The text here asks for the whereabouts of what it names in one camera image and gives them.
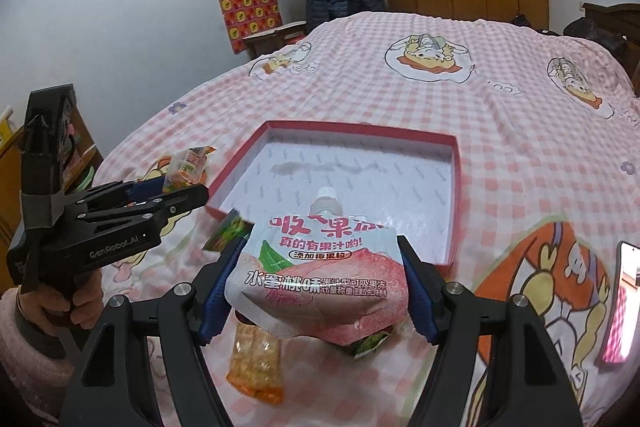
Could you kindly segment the pink fuzzy sleeve forearm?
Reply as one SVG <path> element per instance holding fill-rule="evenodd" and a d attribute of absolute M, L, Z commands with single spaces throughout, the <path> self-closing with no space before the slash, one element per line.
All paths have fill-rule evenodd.
<path fill-rule="evenodd" d="M 58 338 L 23 317 L 17 295 L 1 297 L 2 423 L 56 426 L 74 367 Z"/>

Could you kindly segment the operator's left hand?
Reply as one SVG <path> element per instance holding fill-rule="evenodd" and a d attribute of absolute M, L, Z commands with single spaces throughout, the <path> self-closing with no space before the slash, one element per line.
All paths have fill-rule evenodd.
<path fill-rule="evenodd" d="M 65 299 L 54 288 L 40 285 L 29 293 L 19 291 L 17 303 L 23 317 L 49 336 L 58 335 L 58 326 L 49 319 L 57 313 L 69 313 L 70 323 L 92 329 L 103 311 L 102 272 L 93 271 L 72 300 Z"/>

